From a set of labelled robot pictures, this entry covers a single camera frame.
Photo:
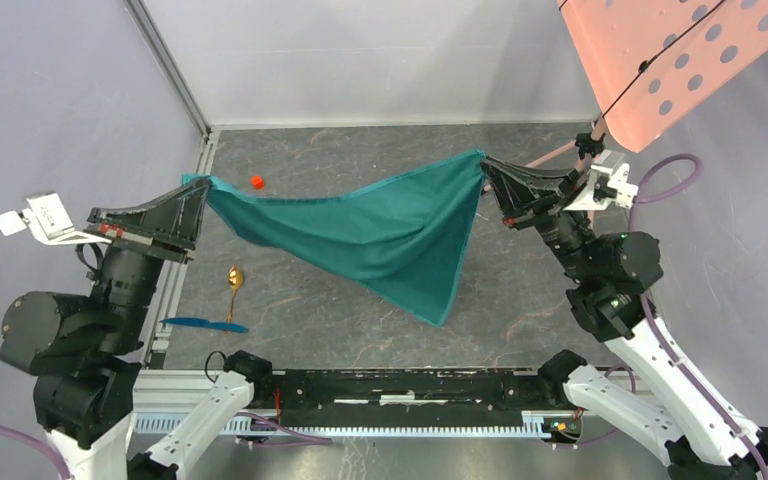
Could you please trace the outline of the teal cloth napkin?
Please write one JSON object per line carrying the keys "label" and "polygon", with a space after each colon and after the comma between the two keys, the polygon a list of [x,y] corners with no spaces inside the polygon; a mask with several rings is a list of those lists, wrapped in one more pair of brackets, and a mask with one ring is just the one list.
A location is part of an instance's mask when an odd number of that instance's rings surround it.
{"label": "teal cloth napkin", "polygon": [[247,242],[283,250],[441,326],[457,295],[485,158],[469,150],[319,198],[252,196],[210,176],[207,203]]}

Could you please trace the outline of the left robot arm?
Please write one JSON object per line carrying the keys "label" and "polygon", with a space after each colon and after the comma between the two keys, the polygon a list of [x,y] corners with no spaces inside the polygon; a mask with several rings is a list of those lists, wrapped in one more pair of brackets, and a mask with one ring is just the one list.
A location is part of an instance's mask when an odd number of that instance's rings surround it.
{"label": "left robot arm", "polygon": [[141,367],[126,355],[141,346],[164,264],[191,259],[210,187],[200,177],[135,207],[95,208],[83,230],[53,192],[0,216],[9,230],[28,229],[49,246],[89,246],[96,257],[88,295],[26,293],[1,327],[0,360],[35,378],[38,424],[73,479],[182,479],[234,416],[273,397],[270,362],[236,352],[171,433],[145,452],[127,453]]}

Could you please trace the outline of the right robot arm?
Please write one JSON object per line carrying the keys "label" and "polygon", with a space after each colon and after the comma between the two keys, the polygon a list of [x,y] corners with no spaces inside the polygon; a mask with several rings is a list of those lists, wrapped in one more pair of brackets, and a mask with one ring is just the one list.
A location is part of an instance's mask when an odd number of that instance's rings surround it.
{"label": "right robot arm", "polygon": [[648,298],[663,275],[657,239],[633,230],[597,235],[590,226],[590,211],[642,203],[628,164],[551,171],[487,158],[481,168],[503,223],[535,229],[573,281],[566,296],[578,325],[652,393],[643,400],[566,350],[540,367],[540,400],[601,417],[657,457],[673,479],[767,479],[768,427],[716,390]]}

